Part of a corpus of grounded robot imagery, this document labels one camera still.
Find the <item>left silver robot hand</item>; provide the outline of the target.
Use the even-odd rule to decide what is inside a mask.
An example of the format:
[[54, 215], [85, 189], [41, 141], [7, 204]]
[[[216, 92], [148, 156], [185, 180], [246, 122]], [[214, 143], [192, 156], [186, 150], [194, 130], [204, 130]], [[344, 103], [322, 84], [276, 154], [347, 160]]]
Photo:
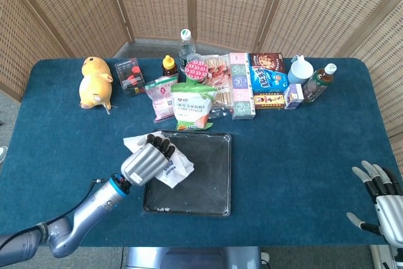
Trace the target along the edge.
[[132, 185], [142, 186], [169, 166], [175, 150], [169, 139], [148, 134], [140, 149], [123, 162], [121, 174]]

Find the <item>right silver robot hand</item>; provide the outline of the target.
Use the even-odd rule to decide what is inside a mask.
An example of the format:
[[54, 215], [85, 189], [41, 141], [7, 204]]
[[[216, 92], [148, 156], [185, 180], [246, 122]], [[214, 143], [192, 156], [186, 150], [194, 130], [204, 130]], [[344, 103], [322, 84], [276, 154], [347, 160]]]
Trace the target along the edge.
[[396, 175], [387, 168], [362, 160], [362, 168], [352, 172], [364, 184], [378, 217], [378, 224], [369, 224], [351, 212], [346, 214], [357, 228], [382, 236], [397, 249], [402, 248], [402, 186]]

